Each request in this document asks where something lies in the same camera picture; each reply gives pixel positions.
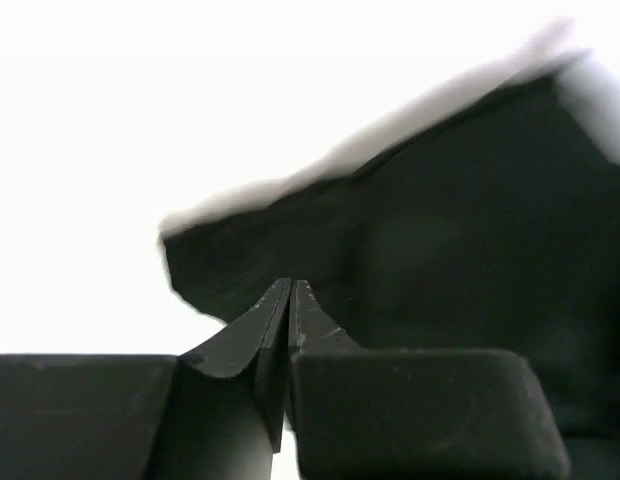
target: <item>white surface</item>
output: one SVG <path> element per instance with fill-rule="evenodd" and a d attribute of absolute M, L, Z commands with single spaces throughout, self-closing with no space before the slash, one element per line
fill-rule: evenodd
<path fill-rule="evenodd" d="M 220 325 L 169 291 L 164 215 L 297 172 L 554 13 L 428 3 L 0 1 L 0 353 L 199 344 Z M 620 59 L 601 11 L 581 31 Z M 273 479 L 295 472 L 287 435 Z"/>

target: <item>white background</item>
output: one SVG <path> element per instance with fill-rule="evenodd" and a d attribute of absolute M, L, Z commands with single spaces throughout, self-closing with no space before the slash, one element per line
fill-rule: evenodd
<path fill-rule="evenodd" d="M 568 12 L 620 58 L 596 6 Z M 297 171 L 560 7 L 0 0 L 0 353 L 201 343 L 220 325 L 168 288 L 165 214 Z"/>

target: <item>folded cloth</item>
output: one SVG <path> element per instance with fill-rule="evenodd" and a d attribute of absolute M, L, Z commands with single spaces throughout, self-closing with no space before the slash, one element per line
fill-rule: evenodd
<path fill-rule="evenodd" d="M 399 112 L 384 145 L 165 219 L 174 291 L 231 321 L 305 279 L 365 347 L 513 350 L 566 438 L 620 435 L 620 85 L 565 27 Z"/>

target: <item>garment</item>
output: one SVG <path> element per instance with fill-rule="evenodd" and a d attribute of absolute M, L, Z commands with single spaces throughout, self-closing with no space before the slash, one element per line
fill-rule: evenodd
<path fill-rule="evenodd" d="M 305 279 L 367 348 L 515 351 L 574 478 L 617 478 L 620 96 L 555 31 L 422 100 L 422 128 L 352 172 L 166 222 L 174 290 L 231 321 L 274 279 Z"/>

